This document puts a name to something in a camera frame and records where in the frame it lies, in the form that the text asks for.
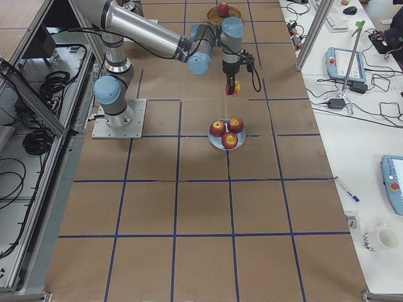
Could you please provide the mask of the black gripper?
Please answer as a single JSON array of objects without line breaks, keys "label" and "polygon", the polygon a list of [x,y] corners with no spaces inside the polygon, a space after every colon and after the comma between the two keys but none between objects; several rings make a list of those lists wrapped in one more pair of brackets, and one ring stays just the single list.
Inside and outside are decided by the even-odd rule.
[{"label": "black gripper", "polygon": [[230,86],[230,93],[234,91],[235,75],[239,72],[242,65],[246,66],[248,72],[254,72],[255,58],[251,53],[241,52],[239,55],[229,55],[224,53],[222,61],[222,70],[226,75],[227,82]]}]

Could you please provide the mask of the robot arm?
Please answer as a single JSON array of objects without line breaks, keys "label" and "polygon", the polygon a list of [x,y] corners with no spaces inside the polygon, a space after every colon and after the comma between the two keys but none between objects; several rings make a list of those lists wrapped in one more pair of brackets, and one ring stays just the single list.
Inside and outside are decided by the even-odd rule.
[{"label": "robot arm", "polygon": [[121,89],[113,121],[123,123],[129,101],[145,99],[144,133],[203,135],[220,118],[245,117],[261,93],[258,63],[242,42],[242,20],[215,26],[186,23],[186,2],[157,4],[179,13],[178,26],[157,24],[130,8],[132,1],[72,1],[79,31],[97,40],[106,75]]}]

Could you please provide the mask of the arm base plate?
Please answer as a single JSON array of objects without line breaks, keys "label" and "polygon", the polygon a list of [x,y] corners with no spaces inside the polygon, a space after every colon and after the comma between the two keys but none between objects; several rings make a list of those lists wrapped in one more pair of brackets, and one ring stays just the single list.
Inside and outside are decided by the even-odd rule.
[{"label": "arm base plate", "polygon": [[95,119],[92,138],[142,138],[146,106],[146,99],[128,99],[126,110],[115,116],[106,114],[103,107],[99,106],[97,116],[101,117]]}]

